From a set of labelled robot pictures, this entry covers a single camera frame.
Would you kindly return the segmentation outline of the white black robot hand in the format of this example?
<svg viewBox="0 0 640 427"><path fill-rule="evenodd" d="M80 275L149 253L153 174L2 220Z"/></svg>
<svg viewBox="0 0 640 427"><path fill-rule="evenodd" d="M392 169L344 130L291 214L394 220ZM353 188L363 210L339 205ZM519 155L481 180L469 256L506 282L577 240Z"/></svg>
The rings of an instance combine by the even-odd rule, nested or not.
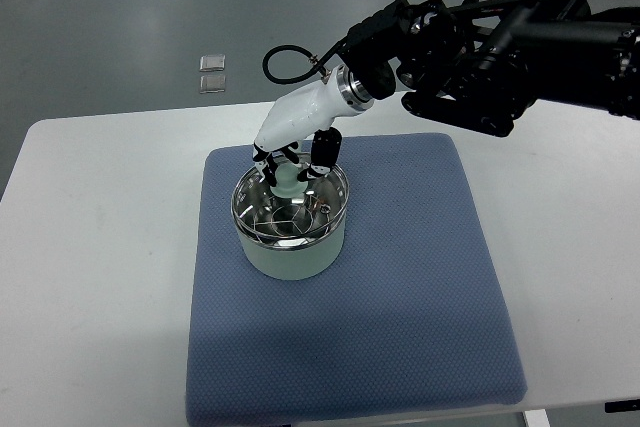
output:
<svg viewBox="0 0 640 427"><path fill-rule="evenodd" d="M301 141L314 137L310 163L296 176L298 182L326 176L337 163L341 133L333 127L338 117L354 117L373 106L373 97L340 65L326 81L318 80L275 101L254 140L252 158L256 169L271 187L278 185L279 151L291 163L299 163L296 150Z"/></svg>

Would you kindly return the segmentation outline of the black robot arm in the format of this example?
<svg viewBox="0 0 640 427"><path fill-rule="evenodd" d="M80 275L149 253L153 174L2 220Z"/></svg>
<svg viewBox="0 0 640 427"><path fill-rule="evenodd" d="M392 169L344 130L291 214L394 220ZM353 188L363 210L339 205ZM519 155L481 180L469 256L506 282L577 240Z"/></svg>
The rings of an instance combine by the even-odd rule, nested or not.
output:
<svg viewBox="0 0 640 427"><path fill-rule="evenodd" d="M496 137L539 99L639 115L639 11L588 0L396 0L352 26L291 79L256 138L271 151L355 116L406 87L403 107Z"/></svg>

